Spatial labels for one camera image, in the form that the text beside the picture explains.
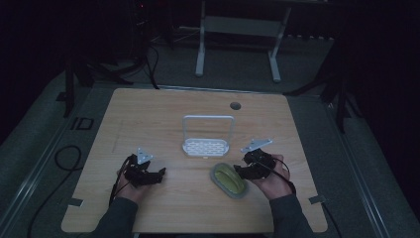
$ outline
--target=wire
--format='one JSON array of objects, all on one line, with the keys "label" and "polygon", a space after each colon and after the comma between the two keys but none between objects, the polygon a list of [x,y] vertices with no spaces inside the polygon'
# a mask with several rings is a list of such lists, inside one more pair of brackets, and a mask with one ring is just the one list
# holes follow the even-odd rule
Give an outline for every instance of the wire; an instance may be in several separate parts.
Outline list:
[{"label": "wire", "polygon": [[148,70],[149,70],[149,73],[147,73],[146,71],[145,71],[145,74],[149,77],[149,79],[151,80],[151,83],[152,83],[152,85],[154,86],[154,88],[155,89],[159,89],[158,88],[158,85],[157,85],[157,83],[156,83],[156,81],[155,81],[155,70],[157,69],[157,65],[158,65],[158,50],[156,50],[154,47],[152,47],[152,46],[150,46],[150,48],[152,49],[152,50],[154,50],[155,51],[155,53],[157,54],[157,59],[156,59],[156,61],[155,61],[155,64],[154,64],[154,66],[153,67],[151,67],[151,64],[150,64],[150,62],[149,62],[149,58],[148,57],[146,57],[146,65],[148,66]]},{"label": "wire", "polygon": [[324,209],[327,211],[328,216],[330,216],[331,221],[333,222],[334,227],[336,228],[337,233],[339,234],[339,237],[343,237],[343,236],[342,236],[342,233],[341,233],[341,231],[340,231],[340,229],[339,229],[339,226],[337,225],[337,222],[336,222],[336,220],[334,219],[333,215],[331,214],[330,210],[327,208],[327,205],[326,205],[324,202],[321,202],[321,205],[322,205],[322,207],[324,207]]},{"label": "wire", "polygon": [[[66,167],[64,167],[64,166],[62,166],[60,163],[59,163],[59,161],[58,161],[58,155],[62,152],[62,151],[64,151],[64,150],[67,150],[67,149],[75,149],[76,151],[77,151],[77,153],[78,153],[78,156],[77,156],[77,160],[76,160],[76,162],[74,163],[74,165],[73,165],[73,167],[72,168],[70,168],[70,169],[68,169],[68,168],[66,168]],[[32,217],[32,219],[31,219],[31,221],[30,221],[30,225],[29,225],[29,227],[28,227],[28,230],[27,230],[27,237],[28,238],[31,238],[32,237],[32,230],[33,230],[33,227],[34,227],[34,223],[35,223],[35,220],[37,219],[37,217],[38,217],[38,215],[40,214],[40,212],[41,212],[41,210],[45,207],[45,205],[47,204],[47,202],[50,200],[50,198],[52,198],[52,196],[55,194],[55,192],[65,183],[65,181],[71,176],[71,174],[73,173],[73,172],[76,172],[76,171],[80,171],[80,170],[83,170],[83,167],[80,167],[80,168],[78,168],[77,166],[78,166],[78,164],[80,163],[80,160],[81,160],[81,151],[80,151],[80,148],[78,148],[77,146],[73,146],[73,145],[70,145],[70,146],[66,146],[66,147],[63,147],[63,148],[61,148],[61,149],[59,149],[56,153],[55,153],[55,155],[54,155],[54,161],[55,161],[55,164],[61,169],[61,170],[64,170],[64,171],[67,171],[68,172],[68,174],[67,174],[67,176],[59,183],[59,185],[58,186],[56,186],[55,187],[55,189],[47,196],[47,198],[44,200],[44,202],[38,207],[38,209],[37,209],[37,211],[35,212],[35,214],[34,214],[34,216]]]},{"label": "wire", "polygon": [[[277,159],[277,158],[273,158],[273,159],[275,159],[275,160],[277,160],[277,161],[280,161],[280,162],[281,162],[281,163],[282,163],[282,164],[283,164],[283,165],[287,168],[287,172],[290,174],[290,170],[289,170],[289,168],[288,168],[288,166],[287,166],[287,164],[286,164],[285,162],[283,162],[283,161],[281,161],[281,160],[279,160],[279,159]],[[268,167],[268,166],[264,165],[263,163],[258,162],[258,161],[254,161],[254,162],[256,162],[256,163],[257,163],[257,164],[259,164],[260,166],[262,166],[262,167],[264,167],[264,168],[266,168],[266,169],[270,170],[273,174],[275,174],[275,175],[279,176],[281,179],[283,179],[285,182],[287,182],[287,184],[290,186],[290,189],[292,190],[293,194],[296,194],[296,188],[295,188],[295,186],[294,186],[293,182],[291,182],[290,180],[288,180],[287,178],[285,178],[284,176],[282,176],[281,174],[279,174],[279,173],[278,173],[278,172],[276,172],[275,170],[271,169],[270,167]],[[342,233],[341,233],[341,231],[340,231],[340,229],[339,229],[339,226],[337,225],[336,220],[334,219],[333,215],[331,214],[330,210],[327,208],[327,205],[326,205],[324,202],[321,202],[321,205],[322,205],[322,207],[324,207],[324,209],[327,211],[328,216],[331,218],[331,221],[333,222],[334,227],[336,228],[337,233],[338,233],[339,237],[341,238],[341,237],[342,237]]]},{"label": "wire", "polygon": [[[288,168],[288,166],[283,162],[283,161],[281,161],[281,160],[279,160],[279,159],[276,159],[276,158],[273,158],[274,160],[277,160],[277,161],[280,161],[286,168],[287,168],[287,172],[290,174],[290,170],[289,170],[289,168]],[[266,166],[266,165],[264,165],[263,163],[261,163],[261,162],[259,162],[259,161],[256,161],[256,160],[254,160],[254,162],[255,163],[257,163],[257,164],[259,164],[260,166],[262,166],[262,167],[264,167],[264,168],[266,168],[267,170],[269,170],[269,171],[271,171],[273,174],[275,174],[275,175],[277,175],[278,177],[280,177],[281,179],[283,179],[288,185],[289,185],[289,187],[290,187],[290,189],[291,189],[291,192],[293,193],[293,194],[296,194],[296,187],[294,186],[294,184],[293,184],[293,182],[291,182],[289,179],[287,179],[287,178],[285,178],[284,176],[282,176],[281,174],[279,174],[278,172],[276,172],[275,170],[273,170],[272,168],[270,168],[270,167],[268,167],[268,166]]]},{"label": "wire", "polygon": [[120,170],[118,171],[117,179],[115,180],[115,183],[114,183],[114,185],[112,186],[112,191],[111,191],[111,194],[110,194],[110,196],[109,196],[108,206],[111,206],[112,201],[114,201],[115,195],[116,195],[118,192],[120,192],[120,190],[121,190],[122,188],[124,188],[124,186],[126,186],[126,185],[127,185],[127,184],[125,184],[123,187],[121,187],[121,188],[117,191],[117,185],[118,185],[118,182],[120,181],[120,177],[121,177],[121,175],[123,174],[124,168],[126,167],[126,164],[127,164],[127,162],[128,162],[129,160],[130,160],[130,157],[129,157],[129,158],[127,158],[127,159],[124,161],[123,165],[121,166]]}]

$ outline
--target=table top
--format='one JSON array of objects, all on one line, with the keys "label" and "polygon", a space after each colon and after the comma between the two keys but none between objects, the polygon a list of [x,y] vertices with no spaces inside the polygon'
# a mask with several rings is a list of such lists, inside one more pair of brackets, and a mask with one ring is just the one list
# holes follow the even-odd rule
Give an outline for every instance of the table top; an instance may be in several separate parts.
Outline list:
[{"label": "table top", "polygon": [[[233,110],[232,102],[241,104]],[[185,115],[229,115],[235,118],[230,149],[223,157],[189,157],[182,150]],[[191,124],[191,136],[228,135],[221,122]],[[282,154],[303,212],[315,232],[327,229],[319,203],[308,198],[317,190],[288,106],[282,95],[193,90],[115,90],[87,158],[73,198],[61,223],[66,232],[90,232],[108,208],[116,171],[139,147],[154,158],[149,172],[166,168],[139,207],[134,232],[145,233],[261,233],[272,232],[267,199],[252,183],[240,199],[229,197],[210,178],[219,163],[244,166],[244,153],[252,139],[272,139],[262,149]]]}]

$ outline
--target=floor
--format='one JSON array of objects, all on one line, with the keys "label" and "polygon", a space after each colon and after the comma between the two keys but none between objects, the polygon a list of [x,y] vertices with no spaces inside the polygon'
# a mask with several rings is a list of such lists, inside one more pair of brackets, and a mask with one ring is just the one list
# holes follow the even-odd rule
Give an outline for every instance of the floor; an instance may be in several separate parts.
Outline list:
[{"label": "floor", "polygon": [[[204,75],[196,77],[195,37],[194,33],[179,33],[173,50],[160,39],[154,40],[156,50],[149,52],[149,60],[157,61],[155,78],[161,89],[281,94],[312,80],[333,44],[284,39],[277,56],[282,82],[274,83],[264,50],[249,46],[227,50],[221,41],[209,42]],[[146,72],[143,68],[123,76],[135,83],[132,87],[152,89]],[[114,89],[122,87],[98,74],[95,79],[92,88],[76,85],[76,106],[63,118],[63,102],[55,99],[64,89],[64,74],[58,75],[0,148],[0,237],[26,237],[29,230],[32,237],[85,236],[60,229],[80,171],[60,170],[53,158],[67,168],[77,158],[80,166],[85,162],[107,103]],[[322,86],[288,97],[288,101],[319,194],[327,198],[325,204],[343,237],[420,237],[418,220],[366,121],[348,108],[346,133],[340,133],[334,122],[335,104],[322,103],[320,91]],[[93,127],[72,129],[76,117],[93,119]],[[65,149],[71,145],[80,148],[81,154]],[[317,237],[338,237],[332,217],[327,216],[329,229]]]}]

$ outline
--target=sponge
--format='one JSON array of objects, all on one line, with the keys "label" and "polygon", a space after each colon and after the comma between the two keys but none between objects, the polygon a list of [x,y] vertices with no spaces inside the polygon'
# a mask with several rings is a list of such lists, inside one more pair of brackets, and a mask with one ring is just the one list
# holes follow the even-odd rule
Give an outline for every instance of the sponge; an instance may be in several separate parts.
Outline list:
[{"label": "sponge", "polygon": [[247,194],[248,184],[241,179],[235,170],[225,163],[219,163],[210,172],[210,178],[227,195],[232,198],[242,198]]}]

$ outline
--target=person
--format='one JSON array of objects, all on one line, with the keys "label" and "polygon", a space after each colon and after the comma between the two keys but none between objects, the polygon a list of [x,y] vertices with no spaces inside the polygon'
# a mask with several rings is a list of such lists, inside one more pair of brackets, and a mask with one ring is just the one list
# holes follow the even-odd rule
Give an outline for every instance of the person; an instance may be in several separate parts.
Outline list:
[{"label": "person", "polygon": [[[274,170],[290,179],[290,174],[283,168],[282,155],[273,155],[279,159]],[[279,176],[271,173],[267,178],[251,180],[268,199],[273,219],[273,238],[306,238],[315,237],[309,223],[302,213],[302,208],[290,186]],[[150,185],[134,187],[124,176],[120,177],[116,198],[100,219],[92,238],[133,237],[132,229],[136,213],[142,200],[147,195]]]}]

